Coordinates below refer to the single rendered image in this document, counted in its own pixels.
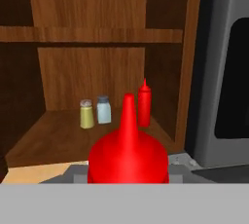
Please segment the brown wooden cabinet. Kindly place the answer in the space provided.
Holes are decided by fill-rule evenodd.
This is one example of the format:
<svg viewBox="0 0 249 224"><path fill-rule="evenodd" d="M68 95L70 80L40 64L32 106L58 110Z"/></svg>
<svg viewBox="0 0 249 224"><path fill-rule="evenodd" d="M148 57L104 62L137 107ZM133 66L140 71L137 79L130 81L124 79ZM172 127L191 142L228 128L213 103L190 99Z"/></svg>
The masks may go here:
<svg viewBox="0 0 249 224"><path fill-rule="evenodd" d="M183 150L199 0L0 0L0 183L40 182L84 163L104 125L80 103L153 92L149 132Z"/></svg>

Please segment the pale blue shaker, grey lid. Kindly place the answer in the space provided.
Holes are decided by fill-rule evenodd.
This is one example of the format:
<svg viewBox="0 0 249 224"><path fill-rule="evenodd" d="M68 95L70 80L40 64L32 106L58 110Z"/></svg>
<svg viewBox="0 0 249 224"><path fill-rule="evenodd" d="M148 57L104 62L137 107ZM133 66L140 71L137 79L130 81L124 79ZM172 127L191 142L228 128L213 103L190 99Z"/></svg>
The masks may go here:
<svg viewBox="0 0 249 224"><path fill-rule="evenodd" d="M97 121L99 124L109 124L112 120L111 105L107 95L97 98Z"/></svg>

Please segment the yellow shaker with silver lid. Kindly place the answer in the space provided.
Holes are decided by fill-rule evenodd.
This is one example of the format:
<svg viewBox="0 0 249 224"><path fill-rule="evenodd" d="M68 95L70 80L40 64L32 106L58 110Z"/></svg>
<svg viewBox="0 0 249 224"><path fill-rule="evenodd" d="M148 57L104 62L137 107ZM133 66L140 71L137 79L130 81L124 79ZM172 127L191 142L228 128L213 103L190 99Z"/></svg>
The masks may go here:
<svg viewBox="0 0 249 224"><path fill-rule="evenodd" d="M94 126L93 109L90 99L80 102L80 126L82 129L91 129Z"/></svg>

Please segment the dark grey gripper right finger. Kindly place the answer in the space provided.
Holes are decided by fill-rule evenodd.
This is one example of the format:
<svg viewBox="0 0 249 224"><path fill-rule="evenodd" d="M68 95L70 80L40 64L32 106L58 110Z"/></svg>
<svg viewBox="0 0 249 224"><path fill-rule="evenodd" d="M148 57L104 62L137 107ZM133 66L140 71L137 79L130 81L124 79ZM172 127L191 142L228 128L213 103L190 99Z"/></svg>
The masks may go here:
<svg viewBox="0 0 249 224"><path fill-rule="evenodd" d="M211 180L194 174L183 165L169 165L168 173L170 183L211 183Z"/></svg>

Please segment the grey appliance with dark window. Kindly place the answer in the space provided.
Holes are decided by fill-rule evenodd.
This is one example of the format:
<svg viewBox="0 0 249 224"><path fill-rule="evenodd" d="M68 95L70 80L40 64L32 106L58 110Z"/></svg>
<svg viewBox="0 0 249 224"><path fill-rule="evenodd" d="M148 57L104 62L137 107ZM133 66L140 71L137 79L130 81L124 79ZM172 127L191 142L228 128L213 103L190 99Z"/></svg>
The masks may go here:
<svg viewBox="0 0 249 224"><path fill-rule="evenodd" d="M249 184L249 0L200 0L185 150L198 175Z"/></svg>

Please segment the red condiment squeeze bottle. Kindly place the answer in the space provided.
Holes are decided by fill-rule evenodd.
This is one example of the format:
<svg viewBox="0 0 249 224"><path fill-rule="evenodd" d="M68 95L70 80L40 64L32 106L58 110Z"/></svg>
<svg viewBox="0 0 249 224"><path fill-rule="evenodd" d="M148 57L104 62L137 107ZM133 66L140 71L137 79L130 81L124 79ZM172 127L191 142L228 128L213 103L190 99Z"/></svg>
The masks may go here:
<svg viewBox="0 0 249 224"><path fill-rule="evenodd" d="M150 126L152 92L146 82L138 90L138 125Z"/></svg>
<svg viewBox="0 0 249 224"><path fill-rule="evenodd" d="M134 95L126 93L120 127L89 152L88 183L168 183L168 158L161 143L137 127Z"/></svg>

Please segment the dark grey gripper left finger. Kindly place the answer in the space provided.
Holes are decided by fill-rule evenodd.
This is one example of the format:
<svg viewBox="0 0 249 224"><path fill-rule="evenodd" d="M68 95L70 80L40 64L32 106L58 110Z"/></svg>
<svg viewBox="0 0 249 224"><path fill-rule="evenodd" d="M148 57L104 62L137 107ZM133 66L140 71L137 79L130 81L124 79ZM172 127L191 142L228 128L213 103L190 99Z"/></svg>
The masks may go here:
<svg viewBox="0 0 249 224"><path fill-rule="evenodd" d="M88 182L88 166L70 166L65 173L45 180L45 183L84 184Z"/></svg>

